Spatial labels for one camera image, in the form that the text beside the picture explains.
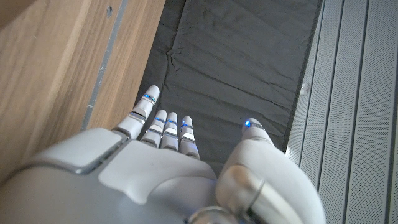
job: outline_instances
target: black cloth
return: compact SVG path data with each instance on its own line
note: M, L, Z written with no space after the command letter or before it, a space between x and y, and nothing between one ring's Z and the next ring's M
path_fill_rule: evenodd
M159 109L191 116L201 160L218 174L258 119L287 145L318 0L166 0L137 100L161 90Z

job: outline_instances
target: metal strip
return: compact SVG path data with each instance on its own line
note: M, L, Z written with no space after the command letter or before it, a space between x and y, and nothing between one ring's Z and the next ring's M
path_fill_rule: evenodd
M116 15L116 20L114 22L111 35L108 40L108 45L106 46L105 54L102 59L102 63L99 68L99 71L98 71L98 76L95 81L93 92L91 93L90 100L88 101L85 117L83 118L83 122L81 124L80 131L86 130L88 123L90 122L91 114L93 113L94 104L97 99L98 92L100 91L101 82L102 82L102 79L104 78L106 66L108 65L108 61L109 61L109 58L112 53L114 41L116 40L116 36L118 34L120 24L122 23L122 18L124 15L124 10L126 9L127 2L128 2L128 0L122 0L122 2L120 4L119 11L118 11L118 14Z

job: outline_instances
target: ribbed metal panel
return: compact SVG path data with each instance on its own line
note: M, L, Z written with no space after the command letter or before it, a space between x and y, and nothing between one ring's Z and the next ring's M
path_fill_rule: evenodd
M342 1L325 1L300 166L318 187Z
M307 67L305 69L303 84L307 85L308 93L300 95L297 101L297 108L293 120L292 130L290 132L289 142L287 143L288 149L286 155L297 165L300 164L303 138L305 131L305 123L307 121L308 100L310 98L310 91L312 85L313 71L315 66L315 59L317 57L319 30L322 23L323 6L319 12L317 28L312 40L310 55L308 56Z
M395 148L394 148L394 166L391 184L391 202L389 223L398 223L398 127L396 126Z
M397 72L397 1L369 2L347 223L384 223Z
M345 1L323 152L319 194L328 223L342 223L361 71L367 0Z

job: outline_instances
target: wood grain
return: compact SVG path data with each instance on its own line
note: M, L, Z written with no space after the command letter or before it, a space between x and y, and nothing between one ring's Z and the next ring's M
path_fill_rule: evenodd
M93 124L114 120L122 103L110 100L126 95L118 88L131 94L126 104L134 103L163 3L128 2L96 100L99 108L110 109L93 116L107 123ZM33 153L80 131L120 5L121 0L37 0L0 30L0 182Z
M88 128L113 128L132 110L164 3L127 4Z

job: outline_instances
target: robotic finger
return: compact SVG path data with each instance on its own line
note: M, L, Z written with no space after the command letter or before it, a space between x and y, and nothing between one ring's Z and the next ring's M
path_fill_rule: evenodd
M171 149L178 152L177 114L174 112L169 113L167 116L160 148Z
M131 139L137 139L144 123L148 119L148 116L159 97L159 94L160 91L157 86L153 85L149 87L129 115L125 117L114 128L114 130L124 133Z
M167 113L164 110L160 110L157 112L154 121L151 126L143 135L141 141L158 148L160 144L160 140L162 139L163 128L165 125Z
M193 135L192 119L184 117L181 123L180 152L190 157L199 159L199 152Z

